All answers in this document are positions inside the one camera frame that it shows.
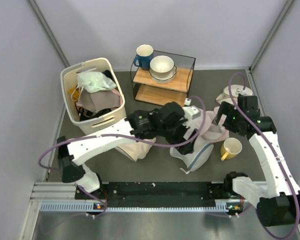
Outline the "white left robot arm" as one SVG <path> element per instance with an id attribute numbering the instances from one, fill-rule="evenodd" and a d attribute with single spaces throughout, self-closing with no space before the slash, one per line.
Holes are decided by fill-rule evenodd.
<path id="1" fill-rule="evenodd" d="M 92 198 L 104 191 L 100 176 L 86 165 L 89 159 L 120 145 L 141 142 L 155 146 L 151 139 L 165 138 L 167 148 L 181 155 L 194 152 L 200 129 L 191 129 L 191 122 L 202 117 L 196 106 L 180 106 L 169 102 L 153 110 L 136 110 L 117 123 L 90 135 L 57 143 L 58 165 L 63 183 L 75 183 Z"/>

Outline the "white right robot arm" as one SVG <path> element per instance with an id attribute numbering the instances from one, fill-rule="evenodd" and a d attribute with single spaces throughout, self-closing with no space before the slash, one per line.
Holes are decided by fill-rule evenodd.
<path id="1" fill-rule="evenodd" d="M 217 125 L 222 117 L 225 118 L 222 126 L 226 130 L 248 139 L 267 185 L 263 189 L 245 173 L 233 171 L 224 179 L 224 194 L 229 198 L 241 195 L 248 200 L 265 227 L 300 224 L 300 187 L 283 157 L 273 120 L 261 116 L 258 98 L 240 95 L 237 106 L 222 102 L 213 124 Z"/>

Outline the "blue zipper white mesh bag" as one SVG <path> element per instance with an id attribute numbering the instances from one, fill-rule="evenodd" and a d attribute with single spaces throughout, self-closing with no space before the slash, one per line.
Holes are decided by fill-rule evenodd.
<path id="1" fill-rule="evenodd" d="M 170 155 L 173 158 L 180 159 L 186 165 L 186 169 L 180 168 L 185 174 L 194 172 L 199 169 L 210 157 L 212 150 L 214 148 L 214 143 L 211 140 L 204 138 L 204 134 L 208 131 L 211 126 L 211 118 L 204 114 L 205 122 L 200 131 L 199 136 L 194 142 L 193 152 L 186 155 L 182 155 L 176 148 L 171 147 L 169 150 Z"/>

